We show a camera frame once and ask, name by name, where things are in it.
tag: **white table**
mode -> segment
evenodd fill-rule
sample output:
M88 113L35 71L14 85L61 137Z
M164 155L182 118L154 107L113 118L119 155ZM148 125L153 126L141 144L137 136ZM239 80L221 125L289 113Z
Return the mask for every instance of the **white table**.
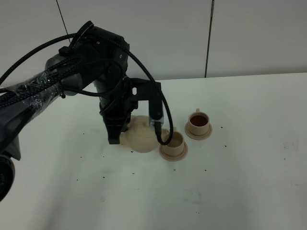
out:
M97 98L58 99L20 134L1 230L307 229L307 74L161 83L184 160L108 145ZM184 132L196 108L205 141Z

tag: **black line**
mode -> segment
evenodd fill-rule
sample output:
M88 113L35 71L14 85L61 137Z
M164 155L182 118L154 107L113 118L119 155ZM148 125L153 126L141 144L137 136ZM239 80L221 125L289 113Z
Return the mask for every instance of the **black line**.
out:
M68 35L67 28L66 28L66 25L65 25L65 22L64 22L63 16L62 16L62 12L61 12L61 9L59 8L59 3L58 3L58 0L56 0L56 1L57 1L57 5L58 5L58 9L59 9L59 13L60 13L60 15L61 15L61 18L62 18L62 21L63 21L63 24L64 24L64 28L65 28L66 33L67 33L67 35Z
M210 15L210 26L209 26L209 37L208 37L208 47L207 47L205 78L207 77L207 68L208 68L208 57L209 57L209 48L210 48L210 39L211 39L211 28L212 28L213 10L214 10L214 0L212 0L212 3L211 3L211 15Z

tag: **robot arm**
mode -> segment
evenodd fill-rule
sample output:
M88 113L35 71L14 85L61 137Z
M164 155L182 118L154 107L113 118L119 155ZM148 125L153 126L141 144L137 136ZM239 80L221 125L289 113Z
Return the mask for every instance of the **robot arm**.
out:
M87 22L76 34L54 39L39 46L15 63L1 78L1 83L23 61L37 51L58 41L73 38L69 47L49 59L46 70L32 79L15 85L0 96L0 201L9 191L14 178L10 158L20 160L18 134L22 128L43 112L59 96L77 93L99 97L100 115L103 117L110 144L119 144L121 132L126 131L130 115L138 108L138 101L149 101L149 123L155 130L158 141L168 144L173 134L173 124L161 85L154 81L142 63L129 51L124 38L95 27ZM137 62L150 80L130 79L126 76L128 56ZM94 83L97 92L83 89ZM161 139L163 105L170 119L170 137Z

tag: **white wall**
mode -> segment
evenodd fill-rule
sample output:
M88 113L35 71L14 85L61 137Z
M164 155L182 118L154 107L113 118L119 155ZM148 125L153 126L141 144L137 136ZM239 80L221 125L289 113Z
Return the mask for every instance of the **white wall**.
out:
M88 20L121 35L155 79L204 77L211 0L59 0L68 33ZM144 77L129 61L128 76Z
M216 0L208 77L307 72L306 0Z
M55 0L2 0L0 29L0 75L32 49L66 34ZM64 41L32 56L1 87L27 80L43 71L46 61L68 44Z

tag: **brown liquid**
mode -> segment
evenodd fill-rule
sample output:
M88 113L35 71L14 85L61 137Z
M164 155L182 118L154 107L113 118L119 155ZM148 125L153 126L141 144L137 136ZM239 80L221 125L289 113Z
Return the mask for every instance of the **brown liquid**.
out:
M208 119L204 116L197 115L190 119L190 122L195 126L204 126L208 123Z

